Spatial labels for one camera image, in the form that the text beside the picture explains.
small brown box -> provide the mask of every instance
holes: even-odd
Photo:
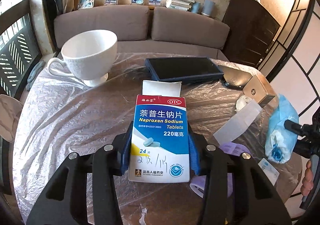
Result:
[[[243,88],[243,93],[254,99],[262,108],[276,96],[270,83],[262,75],[253,76]]]

gray sofa cushion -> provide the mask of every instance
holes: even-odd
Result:
[[[224,54],[215,48],[154,40],[118,42],[118,53],[147,52],[186,56],[207,56],[213,59],[228,61]]]
[[[145,40],[148,18],[147,6],[101,6],[59,15],[54,20],[54,33],[59,48],[71,37],[94,29],[111,30],[119,41]]]
[[[199,14],[156,7],[151,37],[156,41],[222,48],[229,29],[228,25]]]

sofa backrest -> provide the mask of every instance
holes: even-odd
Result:
[[[138,5],[101,6],[59,15],[54,20],[58,48],[71,37],[94,29],[116,33],[118,41],[146,40],[149,8]]]
[[[203,15],[156,7],[151,37],[155,41],[178,42],[220,49],[229,26]]]

plastic table cover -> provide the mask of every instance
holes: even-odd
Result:
[[[94,153],[111,143],[117,134],[126,132],[133,120],[142,81],[151,77],[144,60],[164,56],[177,55],[118,54],[108,80],[94,88],[76,78],[52,76],[47,69],[39,74],[24,104],[13,151],[13,184],[24,221],[69,153]],[[213,61],[252,75],[261,74],[249,66]],[[68,72],[59,64],[53,67]],[[225,88],[220,81],[183,85],[181,96],[186,98],[193,131],[218,145],[212,134],[235,114],[236,101],[242,94]],[[245,145],[257,161],[265,157],[268,119],[277,104],[275,98],[266,105],[248,130],[234,141]],[[275,187],[285,202],[300,182],[301,157],[293,153],[287,163],[272,165],[280,172]],[[124,224],[196,224],[202,199],[190,189],[189,183],[130,182],[127,172],[114,179]],[[88,222],[94,224],[91,174],[87,181],[87,213]]]

black screen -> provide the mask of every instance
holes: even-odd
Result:
[[[219,73],[219,69],[205,57],[151,58],[159,79]]]

